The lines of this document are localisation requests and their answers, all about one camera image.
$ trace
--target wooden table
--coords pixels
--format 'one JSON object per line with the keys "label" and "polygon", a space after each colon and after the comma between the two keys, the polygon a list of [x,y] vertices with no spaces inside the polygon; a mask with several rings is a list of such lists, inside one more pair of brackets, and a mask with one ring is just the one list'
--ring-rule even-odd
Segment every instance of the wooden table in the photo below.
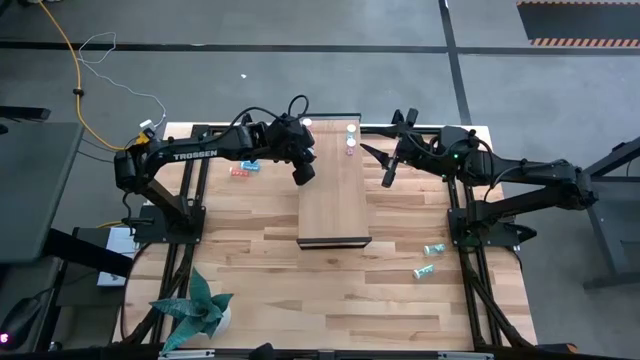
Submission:
{"label": "wooden table", "polygon": [[[165,137],[188,137],[192,125],[169,123]],[[490,143],[486,127],[473,128]],[[362,142],[391,152],[396,141],[363,135]],[[271,342],[281,349],[472,349],[460,262],[449,245],[449,197],[439,177],[401,165],[392,188],[385,189],[380,186],[384,172],[365,152],[373,241],[365,249],[301,251],[295,242],[298,188],[291,177],[293,167],[261,161],[259,174],[237,178],[229,176],[231,165],[224,159],[210,162],[205,234],[194,256],[194,266],[212,293],[235,294],[231,326],[219,338],[198,335],[185,347],[255,348]],[[166,165],[156,179],[177,193],[183,166]],[[485,191],[476,188],[476,198]],[[490,201],[500,198],[498,187]],[[446,252],[425,257],[423,246],[438,243],[447,245]],[[127,333],[158,296],[166,251],[166,245],[150,246],[133,269],[126,297]],[[535,343],[518,261],[504,249],[488,248],[486,253],[496,302]],[[412,270],[428,264],[435,265],[435,273],[415,280]],[[479,312],[488,340],[482,305]]]}

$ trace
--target potted plant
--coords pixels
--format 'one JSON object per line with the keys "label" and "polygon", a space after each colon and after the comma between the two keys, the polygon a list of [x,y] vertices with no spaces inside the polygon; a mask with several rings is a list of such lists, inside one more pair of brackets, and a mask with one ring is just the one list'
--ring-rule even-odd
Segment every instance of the potted plant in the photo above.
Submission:
{"label": "potted plant", "polygon": [[151,302],[151,306],[180,321],[175,331],[169,335],[161,355],[178,348],[197,333],[204,333],[211,339],[221,334],[231,321],[229,301],[233,294],[211,296],[209,284],[193,269],[189,282],[190,299],[162,299]]}

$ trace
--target white cable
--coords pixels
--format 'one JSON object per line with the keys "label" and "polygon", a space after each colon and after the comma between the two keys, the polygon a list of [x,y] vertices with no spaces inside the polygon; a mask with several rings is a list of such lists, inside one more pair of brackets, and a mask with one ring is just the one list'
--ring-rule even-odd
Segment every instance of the white cable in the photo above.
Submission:
{"label": "white cable", "polygon": [[[85,60],[84,57],[82,56],[82,49],[89,43],[91,42],[91,40],[99,37],[99,36],[104,36],[104,35],[113,35],[113,45],[111,46],[111,49],[109,49],[100,60],[98,61],[89,61],[89,60]],[[108,76],[104,76],[104,75],[100,75],[98,74],[97,71],[95,71],[89,64],[100,64],[101,62],[103,62],[107,56],[109,56],[109,54],[116,48],[116,33],[113,31],[109,31],[106,33],[102,33],[102,34],[96,34],[93,35],[92,37],[90,37],[87,41],[84,42],[84,44],[82,44],[82,46],[80,46],[80,49],[78,49],[78,61],[80,61],[82,63],[82,65],[86,66],[87,69],[91,70],[91,72],[104,80],[107,80],[108,82],[110,82],[112,85],[117,86],[119,88],[123,88],[123,89],[127,89],[131,94],[133,95],[137,95],[137,96],[143,96],[143,97],[148,97],[148,98],[152,98],[153,100],[156,101],[156,103],[158,103],[158,105],[160,105],[160,107],[162,108],[162,118],[160,119],[160,121],[158,121],[157,124],[153,124],[156,128],[158,126],[160,126],[162,124],[162,122],[164,121],[164,119],[167,117],[167,109],[164,107],[164,105],[162,105],[162,102],[160,102],[160,100],[155,97],[154,95],[150,95],[150,94],[143,94],[143,93],[139,93],[139,92],[135,92],[133,90],[131,90],[128,86],[126,85],[122,85],[122,84],[118,84],[115,81],[111,80],[111,78],[109,78]]]}

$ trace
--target desk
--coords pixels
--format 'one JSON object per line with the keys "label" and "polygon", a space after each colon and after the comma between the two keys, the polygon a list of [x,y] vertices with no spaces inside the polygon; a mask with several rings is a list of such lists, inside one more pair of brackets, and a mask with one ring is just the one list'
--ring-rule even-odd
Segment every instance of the desk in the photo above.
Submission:
{"label": "desk", "polygon": [[[165,137],[188,137],[192,125],[169,123]],[[486,127],[473,128],[490,142]],[[363,135],[362,142],[388,152],[395,147],[395,140],[378,136]],[[380,165],[363,152],[373,241],[364,249],[301,251],[295,242],[298,189],[293,168],[262,161],[254,177],[232,178],[231,165],[224,159],[209,164],[205,235],[194,256],[194,267],[212,293],[235,294],[231,326],[219,338],[197,335],[184,347],[255,348],[271,342],[280,349],[472,349],[460,262],[449,246],[449,196],[440,178],[399,166],[392,188],[385,189]],[[168,164],[156,179],[177,193],[183,166]],[[486,187],[475,191],[481,198]],[[490,200],[500,198],[498,187]],[[425,257],[423,246],[438,243],[447,244],[446,252]],[[158,296],[166,251],[166,245],[151,245],[133,269],[126,296],[127,333]],[[487,248],[486,253],[496,302],[535,343],[516,258],[504,249]],[[414,280],[412,270],[427,264],[435,264],[435,274]],[[489,339],[486,312],[479,308]]]}
{"label": "desk", "polygon": [[40,257],[82,137],[76,123],[8,123],[0,135],[0,263]]}
{"label": "desk", "polygon": [[[54,284],[61,261],[41,259],[51,222],[82,137],[76,123],[6,123],[0,135],[0,321],[23,297]],[[42,295],[43,309],[51,294]],[[27,341],[14,353],[46,350],[47,311],[36,318]]]}

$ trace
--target small bottle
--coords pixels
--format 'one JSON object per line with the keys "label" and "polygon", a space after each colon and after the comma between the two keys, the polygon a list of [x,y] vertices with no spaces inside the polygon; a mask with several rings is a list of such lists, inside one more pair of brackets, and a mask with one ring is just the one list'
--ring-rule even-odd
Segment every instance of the small bottle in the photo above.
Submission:
{"label": "small bottle", "polygon": [[442,254],[444,252],[445,249],[445,245],[444,244],[437,244],[437,245],[426,245],[424,247],[424,254],[429,256],[429,255],[435,255],[435,254]]}
{"label": "small bottle", "polygon": [[356,139],[347,139],[347,155],[351,156],[356,152]]}
{"label": "small bottle", "polygon": [[242,161],[240,163],[240,169],[242,170],[249,170],[249,171],[254,171],[254,172],[259,172],[260,171],[260,164],[258,164],[258,162],[251,162],[251,161]]}
{"label": "small bottle", "polygon": [[234,169],[230,167],[229,174],[231,174],[231,176],[249,177],[249,170]]}
{"label": "small bottle", "polygon": [[358,130],[358,129],[356,128],[355,125],[353,125],[353,124],[347,125],[347,140],[349,140],[349,139],[354,139],[355,140],[355,138],[356,138],[356,130]]}
{"label": "small bottle", "polygon": [[435,271],[436,267],[433,265],[427,265],[422,269],[413,270],[413,277],[416,279],[420,279],[425,277]]}

